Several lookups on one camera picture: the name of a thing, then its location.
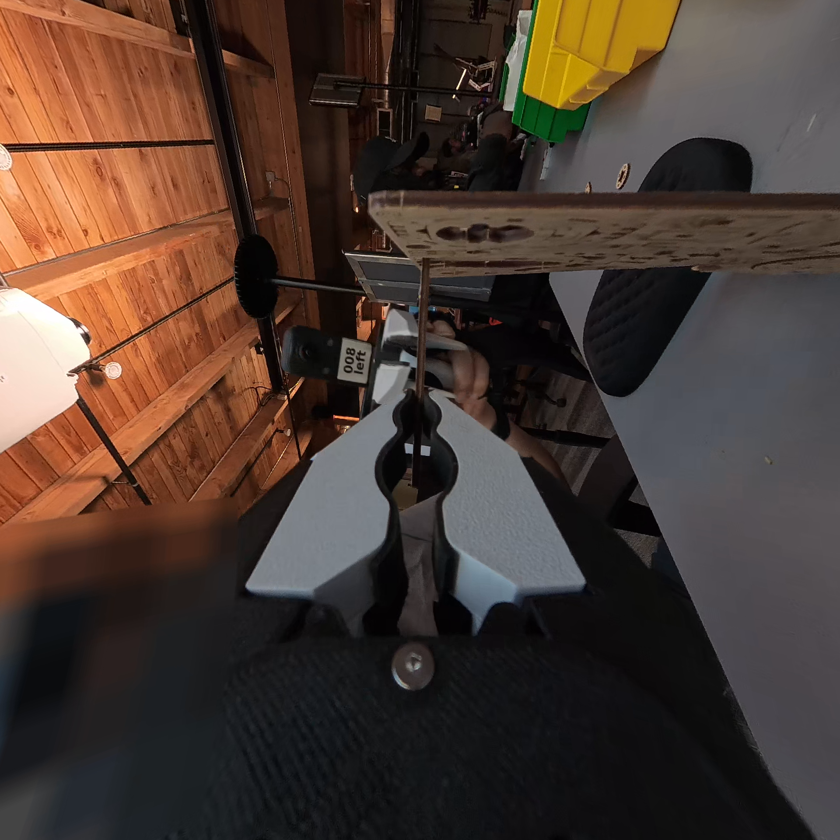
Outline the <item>black quilted wrist rest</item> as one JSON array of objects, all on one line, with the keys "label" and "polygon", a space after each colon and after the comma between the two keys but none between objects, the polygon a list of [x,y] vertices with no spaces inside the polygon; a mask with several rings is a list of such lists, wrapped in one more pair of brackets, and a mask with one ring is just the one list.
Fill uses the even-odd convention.
[{"label": "black quilted wrist rest", "polygon": [[[653,164],[638,191],[751,191],[750,153],[729,140],[684,140]],[[598,389],[625,397],[643,384],[709,278],[690,267],[610,269],[587,312],[583,352]]]}]

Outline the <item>thin wooden stick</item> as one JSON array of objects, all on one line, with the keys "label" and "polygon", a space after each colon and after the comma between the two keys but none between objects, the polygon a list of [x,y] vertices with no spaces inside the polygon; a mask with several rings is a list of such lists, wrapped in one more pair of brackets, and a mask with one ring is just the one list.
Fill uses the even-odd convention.
[{"label": "thin wooden stick", "polygon": [[415,490],[415,504],[423,499],[423,436],[424,436],[424,394],[427,350],[427,315],[431,289],[431,260],[425,258],[421,264],[417,325],[419,330],[415,372],[415,417],[411,486]]}]

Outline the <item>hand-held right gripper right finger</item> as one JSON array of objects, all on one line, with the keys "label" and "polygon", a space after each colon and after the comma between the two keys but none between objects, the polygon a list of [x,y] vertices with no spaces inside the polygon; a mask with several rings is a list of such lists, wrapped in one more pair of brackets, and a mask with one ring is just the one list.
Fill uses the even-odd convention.
[{"label": "hand-held right gripper right finger", "polygon": [[425,399],[443,489],[410,508],[410,634],[443,632],[445,595],[475,633],[501,603],[579,595],[585,577],[517,451],[442,392]]}]

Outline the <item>yellow plastic bin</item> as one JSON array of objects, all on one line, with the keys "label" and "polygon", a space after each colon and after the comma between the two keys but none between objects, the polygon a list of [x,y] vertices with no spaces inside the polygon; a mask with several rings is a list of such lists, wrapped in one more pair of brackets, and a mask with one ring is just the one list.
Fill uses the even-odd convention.
[{"label": "yellow plastic bin", "polygon": [[662,51],[680,1],[539,1],[523,92],[574,110]]}]

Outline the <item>wooden parts sheet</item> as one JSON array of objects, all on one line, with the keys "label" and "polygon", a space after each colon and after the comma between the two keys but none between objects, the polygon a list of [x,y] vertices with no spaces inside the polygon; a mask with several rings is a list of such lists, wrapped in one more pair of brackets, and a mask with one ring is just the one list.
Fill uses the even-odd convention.
[{"label": "wooden parts sheet", "polygon": [[688,267],[839,271],[837,194],[378,192],[371,218],[432,277]]}]

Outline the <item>black round ceiling fixture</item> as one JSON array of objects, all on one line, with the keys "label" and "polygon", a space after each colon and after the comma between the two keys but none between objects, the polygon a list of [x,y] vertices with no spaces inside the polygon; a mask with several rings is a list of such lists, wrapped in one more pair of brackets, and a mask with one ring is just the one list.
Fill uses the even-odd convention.
[{"label": "black round ceiling fixture", "polygon": [[238,243],[233,272],[239,305],[255,320],[273,315],[281,288],[326,291],[366,298],[366,292],[360,287],[337,287],[282,276],[271,243],[258,234],[249,235]]}]

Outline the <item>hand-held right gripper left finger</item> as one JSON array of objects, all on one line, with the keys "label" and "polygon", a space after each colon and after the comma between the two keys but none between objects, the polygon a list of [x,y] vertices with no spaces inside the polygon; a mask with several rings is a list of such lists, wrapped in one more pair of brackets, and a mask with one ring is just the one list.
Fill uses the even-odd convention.
[{"label": "hand-held right gripper left finger", "polygon": [[416,407],[414,394],[399,395],[288,476],[293,493],[249,594],[327,606],[353,635],[397,634],[407,573],[393,491]]}]

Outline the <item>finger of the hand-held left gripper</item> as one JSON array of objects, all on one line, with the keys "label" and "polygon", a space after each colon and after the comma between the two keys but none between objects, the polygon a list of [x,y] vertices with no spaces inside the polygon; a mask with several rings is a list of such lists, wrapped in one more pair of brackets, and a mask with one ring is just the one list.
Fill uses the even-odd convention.
[{"label": "finger of the hand-held left gripper", "polygon": [[416,368],[405,362],[383,362],[375,371],[375,407],[398,406],[415,386]]},{"label": "finger of the hand-held left gripper", "polygon": [[385,349],[417,357],[419,330],[417,317],[408,310],[391,308],[385,319]]}]

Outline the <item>person's left forearm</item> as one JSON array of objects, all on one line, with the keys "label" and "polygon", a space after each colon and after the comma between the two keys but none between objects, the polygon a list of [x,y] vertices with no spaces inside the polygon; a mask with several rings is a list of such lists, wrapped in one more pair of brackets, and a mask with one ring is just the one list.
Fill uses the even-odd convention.
[{"label": "person's left forearm", "polygon": [[509,446],[524,459],[533,459],[538,465],[551,474],[567,490],[571,488],[564,476],[558,461],[540,440],[522,430],[518,425],[509,423],[509,435],[506,438]]}]

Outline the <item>green plastic bin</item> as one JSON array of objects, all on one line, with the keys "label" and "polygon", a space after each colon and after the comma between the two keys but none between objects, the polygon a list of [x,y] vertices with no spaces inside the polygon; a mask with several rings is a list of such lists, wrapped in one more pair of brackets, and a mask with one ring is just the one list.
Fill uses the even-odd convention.
[{"label": "green plastic bin", "polygon": [[563,142],[567,133],[583,130],[590,107],[586,103],[575,110],[553,108],[526,95],[520,80],[511,121],[521,131],[556,144]]}]

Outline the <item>person's left hand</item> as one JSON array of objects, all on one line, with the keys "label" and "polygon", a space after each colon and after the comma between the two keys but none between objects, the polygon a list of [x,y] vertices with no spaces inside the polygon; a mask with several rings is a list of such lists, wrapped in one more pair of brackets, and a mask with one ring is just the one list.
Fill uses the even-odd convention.
[{"label": "person's left hand", "polygon": [[511,426],[508,416],[490,402],[490,366],[476,350],[452,350],[449,360],[454,376],[456,404],[483,428],[502,440],[508,440]]}]

